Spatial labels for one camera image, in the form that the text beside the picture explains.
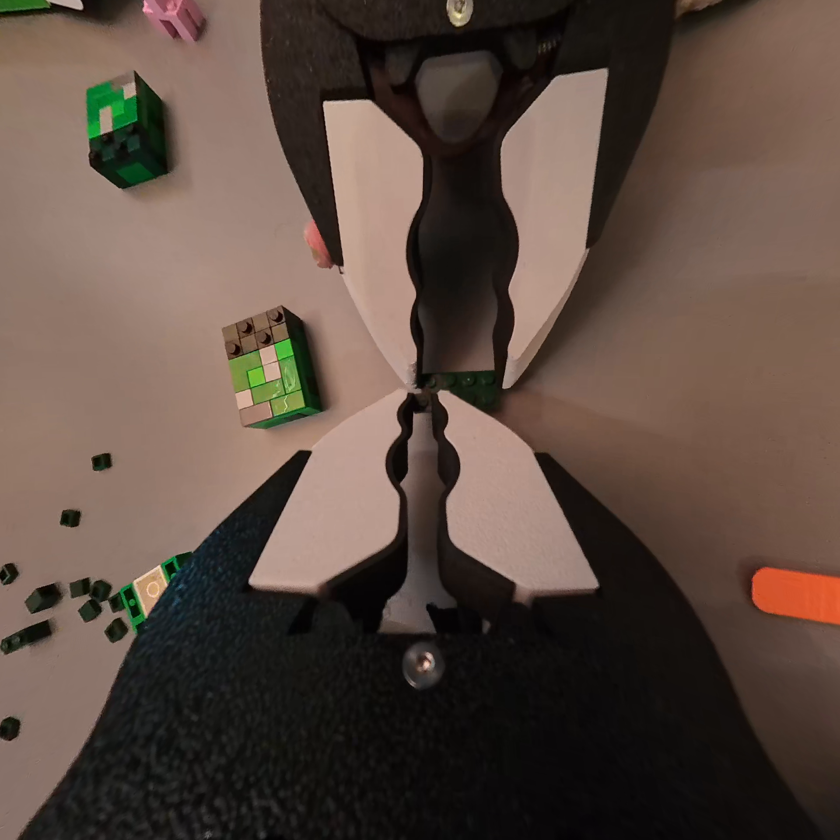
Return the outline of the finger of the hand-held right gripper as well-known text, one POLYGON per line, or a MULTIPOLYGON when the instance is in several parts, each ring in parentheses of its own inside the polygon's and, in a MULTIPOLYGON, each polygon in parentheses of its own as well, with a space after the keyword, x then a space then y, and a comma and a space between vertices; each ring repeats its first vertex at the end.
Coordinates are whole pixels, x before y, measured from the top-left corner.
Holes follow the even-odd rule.
POLYGON ((501 187, 518 232, 504 389, 543 345, 589 253, 607 79, 606 68, 552 79, 501 144, 501 187))
POLYGON ((417 378, 417 298, 407 243, 424 194, 413 139, 372 101, 326 101, 323 116, 343 280, 379 351, 406 387, 417 378))

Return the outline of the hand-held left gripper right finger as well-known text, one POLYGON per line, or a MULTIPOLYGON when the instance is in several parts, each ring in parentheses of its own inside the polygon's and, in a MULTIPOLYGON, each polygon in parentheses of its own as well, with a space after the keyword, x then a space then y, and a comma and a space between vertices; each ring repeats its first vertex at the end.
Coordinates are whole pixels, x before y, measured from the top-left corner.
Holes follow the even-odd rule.
POLYGON ((463 604, 531 604, 599 588, 535 452, 451 392, 434 398, 441 582, 463 604))

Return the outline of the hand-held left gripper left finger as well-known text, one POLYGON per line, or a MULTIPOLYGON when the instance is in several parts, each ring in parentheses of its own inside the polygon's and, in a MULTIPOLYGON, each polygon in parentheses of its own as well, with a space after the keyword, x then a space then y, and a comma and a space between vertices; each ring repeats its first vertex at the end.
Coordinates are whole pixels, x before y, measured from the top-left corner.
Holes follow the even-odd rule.
POLYGON ((410 392, 330 430, 307 463, 248 579, 258 591, 326 595, 405 536, 410 392))

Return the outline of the dark green brick plate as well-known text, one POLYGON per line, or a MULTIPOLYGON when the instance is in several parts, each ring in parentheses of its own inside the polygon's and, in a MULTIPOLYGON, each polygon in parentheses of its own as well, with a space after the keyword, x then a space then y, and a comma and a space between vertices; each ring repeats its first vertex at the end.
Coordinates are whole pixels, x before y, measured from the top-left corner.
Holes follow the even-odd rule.
POLYGON ((494 370, 425 373, 418 384, 425 392, 451 392, 486 413, 495 412, 501 404, 501 386, 494 370))

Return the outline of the small green brick assembly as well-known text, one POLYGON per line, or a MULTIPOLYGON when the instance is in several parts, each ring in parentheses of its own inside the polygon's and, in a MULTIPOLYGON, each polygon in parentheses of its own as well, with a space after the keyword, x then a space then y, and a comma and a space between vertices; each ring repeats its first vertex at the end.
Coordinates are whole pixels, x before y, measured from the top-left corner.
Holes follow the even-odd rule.
POLYGON ((322 412, 306 328, 295 313, 269 308, 222 335, 242 427, 268 429, 322 412))

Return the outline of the person's right hand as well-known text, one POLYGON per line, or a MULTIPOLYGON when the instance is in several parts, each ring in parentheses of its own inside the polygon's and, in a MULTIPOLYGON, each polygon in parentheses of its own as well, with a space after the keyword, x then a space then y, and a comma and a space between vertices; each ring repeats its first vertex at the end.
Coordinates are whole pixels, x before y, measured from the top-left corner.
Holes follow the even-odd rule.
POLYGON ((326 270, 332 268, 333 260, 314 219, 311 219, 304 228, 303 237, 317 267, 326 270))

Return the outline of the pink brick pig figure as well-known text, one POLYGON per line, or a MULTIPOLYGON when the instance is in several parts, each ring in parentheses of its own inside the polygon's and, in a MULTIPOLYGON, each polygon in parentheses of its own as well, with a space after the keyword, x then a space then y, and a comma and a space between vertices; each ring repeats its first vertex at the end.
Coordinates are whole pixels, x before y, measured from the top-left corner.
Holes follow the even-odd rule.
POLYGON ((164 35, 172 39, 200 39, 205 16, 195 1, 143 1, 146 19, 164 35))

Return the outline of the orange brick separator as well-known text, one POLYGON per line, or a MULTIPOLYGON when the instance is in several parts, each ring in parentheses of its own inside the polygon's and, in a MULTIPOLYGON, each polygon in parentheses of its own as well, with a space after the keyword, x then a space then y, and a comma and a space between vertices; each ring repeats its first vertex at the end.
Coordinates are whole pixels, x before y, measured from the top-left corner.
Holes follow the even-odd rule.
POLYGON ((752 603, 762 612, 839 625, 839 578, 764 567, 751 579, 752 603))

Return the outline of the scattered small green bricks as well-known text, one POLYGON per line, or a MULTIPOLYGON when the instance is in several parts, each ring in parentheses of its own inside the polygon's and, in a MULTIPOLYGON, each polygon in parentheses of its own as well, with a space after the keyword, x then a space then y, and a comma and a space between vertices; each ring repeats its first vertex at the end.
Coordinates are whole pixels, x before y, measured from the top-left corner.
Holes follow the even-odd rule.
MULTIPOLYGON (((81 522, 81 512, 77 509, 66 509, 60 513, 59 524, 62 527, 75 528, 81 522)), ((123 607, 117 595, 110 596, 111 585, 107 581, 97 580, 91 582, 84 577, 69 583, 69 594, 71 598, 86 596, 87 600, 79 607, 78 613, 85 623, 95 619, 102 612, 102 604, 108 602, 114 612, 119 613, 123 607)), ((61 598, 61 590, 57 583, 45 584, 35 588, 25 599, 25 605, 29 614, 42 613, 54 607, 61 598)), ((105 635, 109 642, 115 643, 128 634, 128 626, 118 617, 106 626, 105 635)), ((29 625, 2 640, 1 648, 3 655, 10 655, 20 649, 30 647, 39 643, 51 635, 51 626, 48 620, 29 625)), ((1 723, 1 739, 10 742, 18 737, 21 727, 21 720, 17 717, 5 717, 1 723)))

